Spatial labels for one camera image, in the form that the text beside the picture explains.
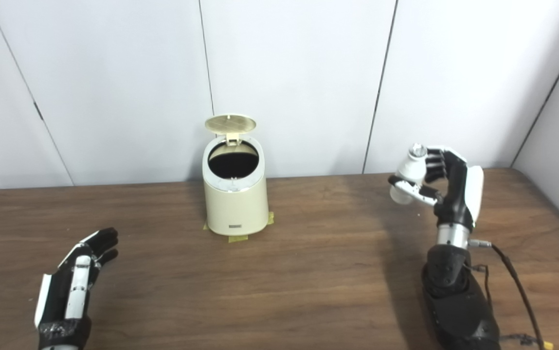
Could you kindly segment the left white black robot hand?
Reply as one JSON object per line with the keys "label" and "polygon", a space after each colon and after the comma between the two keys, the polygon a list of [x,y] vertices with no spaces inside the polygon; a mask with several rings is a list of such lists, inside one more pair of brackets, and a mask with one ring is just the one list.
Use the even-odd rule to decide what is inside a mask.
{"label": "left white black robot hand", "polygon": [[118,232],[109,227],[77,242],[57,270],[43,275],[34,324],[39,350],[83,350],[90,337],[90,291],[102,267],[115,259]]}

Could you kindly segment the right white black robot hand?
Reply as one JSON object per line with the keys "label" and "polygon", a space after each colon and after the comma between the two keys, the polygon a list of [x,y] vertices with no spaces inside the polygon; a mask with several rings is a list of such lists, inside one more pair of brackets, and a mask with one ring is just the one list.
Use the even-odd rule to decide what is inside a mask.
{"label": "right white black robot hand", "polygon": [[447,146],[415,144],[397,172],[388,178],[398,204],[419,201],[433,207],[438,225],[476,226],[482,203],[484,171]]}

